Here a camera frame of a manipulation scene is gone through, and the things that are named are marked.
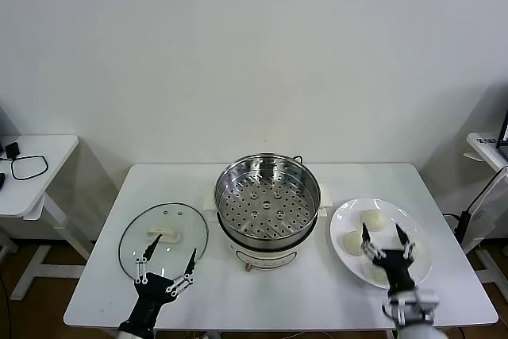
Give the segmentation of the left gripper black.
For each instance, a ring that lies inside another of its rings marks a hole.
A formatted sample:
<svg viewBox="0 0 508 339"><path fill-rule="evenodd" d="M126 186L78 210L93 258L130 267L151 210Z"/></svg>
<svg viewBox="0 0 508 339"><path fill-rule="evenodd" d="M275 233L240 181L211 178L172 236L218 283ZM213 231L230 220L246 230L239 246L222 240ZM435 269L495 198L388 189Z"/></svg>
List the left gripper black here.
<svg viewBox="0 0 508 339"><path fill-rule="evenodd" d="M159 312L163 305L175 301L194 283L194 270L196 265L197 249L194 248L187 263L187 267L177 281L147 272L147 264L151 260L162 234L147 246L141 258L136 258L136 276L134 286L137 292L137 301L128 319L122 322L120 332L153 332Z"/></svg>

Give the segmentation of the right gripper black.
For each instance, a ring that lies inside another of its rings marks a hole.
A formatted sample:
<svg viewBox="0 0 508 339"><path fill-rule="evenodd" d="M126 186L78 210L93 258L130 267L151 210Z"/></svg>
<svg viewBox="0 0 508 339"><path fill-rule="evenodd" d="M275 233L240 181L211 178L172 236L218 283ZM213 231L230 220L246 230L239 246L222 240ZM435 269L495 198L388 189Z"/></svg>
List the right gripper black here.
<svg viewBox="0 0 508 339"><path fill-rule="evenodd" d="M412 291L416 287L409 273L409 266L414 262L414 243L399 224L396 224L395 228L403 250L382 250L375 246L371 241L371 235L365 223L362 224L361 233L362 251L374 265L381 267L387 275L389 296Z"/></svg>

